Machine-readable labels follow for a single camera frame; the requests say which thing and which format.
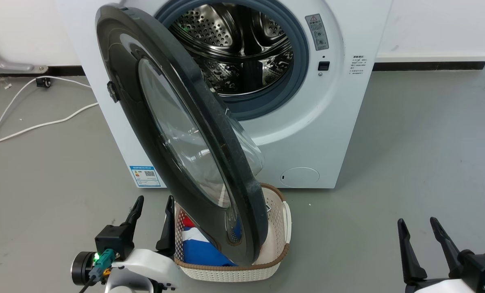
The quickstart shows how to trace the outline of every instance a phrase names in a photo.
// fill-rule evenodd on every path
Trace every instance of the concrete floor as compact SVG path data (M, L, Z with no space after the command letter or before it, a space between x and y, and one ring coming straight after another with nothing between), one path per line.
M0 81L0 115L27 80ZM20 100L0 137L95 102L89 89L60 81ZM429 217L460 249L485 252L485 69L373 73L337 187L284 193L293 235L276 275L245 284L185 278L180 291L403 292L400 217L429 277L445 277ZM79 291L74 256L92 251L94 236L120 223L138 195L134 241L153 249L168 191L134 186L97 107L0 143L0 292Z

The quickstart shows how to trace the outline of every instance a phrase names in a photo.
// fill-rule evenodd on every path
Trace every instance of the front-loading washing machine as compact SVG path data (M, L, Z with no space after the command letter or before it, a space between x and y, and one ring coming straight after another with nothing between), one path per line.
M140 143L140 130L131 126L142 120L136 104L122 108L116 102L136 100L131 91L165 95L164 88L177 92L181 82L190 78L227 106L219 115L226 115L231 123L220 127L235 131L258 181L283 188L335 186L391 0L127 0L107 6L122 11L109 14L103 10L107 4L110 0L59 0L58 8L138 187L166 187L161 176L166 177L146 154L150 142ZM129 26L132 19L148 15L157 27ZM170 52L155 56L148 46L162 52L170 47ZM171 73L165 72L157 58L164 63L167 53L172 53L172 60L191 58L193 63L185 62L185 67L198 67L201 74L194 76L192 69L175 66ZM123 62L129 58L132 63ZM153 78L148 81L149 75L166 76L166 81L164 85ZM186 86L183 89L191 95L205 95ZM177 112L190 111L180 105L170 107L176 111L172 113L159 104L162 101L137 103L166 109L152 111L155 120L157 115L175 120L180 117ZM176 126L180 123L158 127L168 141L188 137L190 144L196 143L192 133L183 132L185 126ZM194 155L188 149L173 152L181 152L174 155L189 163L208 157L204 151ZM182 164L182 160L176 162L177 167ZM188 164L183 169L193 167Z

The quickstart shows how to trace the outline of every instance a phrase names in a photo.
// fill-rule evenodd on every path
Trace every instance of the open round door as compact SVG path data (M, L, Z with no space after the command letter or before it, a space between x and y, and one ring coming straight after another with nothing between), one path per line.
M242 128L151 15L103 6L96 30L109 92L176 202L227 258L251 265L268 221L261 185L236 133Z

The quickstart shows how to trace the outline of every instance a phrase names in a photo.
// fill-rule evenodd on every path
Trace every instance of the black cable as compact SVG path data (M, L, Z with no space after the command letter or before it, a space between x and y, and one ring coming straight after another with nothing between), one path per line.
M85 292L85 290L90 286L90 284L92 284L92 281L94 281L94 278L96 278L96 276L92 276L89 281L85 284L85 286L83 286L83 288L81 288L80 292L79 293L83 293Z

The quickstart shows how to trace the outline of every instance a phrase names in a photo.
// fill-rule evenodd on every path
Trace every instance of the white plastic basket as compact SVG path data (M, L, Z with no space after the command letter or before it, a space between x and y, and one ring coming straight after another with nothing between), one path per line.
M271 277L289 250L291 211L282 193L268 184L261 184L268 212L268 236L257 261L250 267L212 267L183 262L183 218L185 212L176 204L176 252L174 261L190 278L211 282L249 282Z

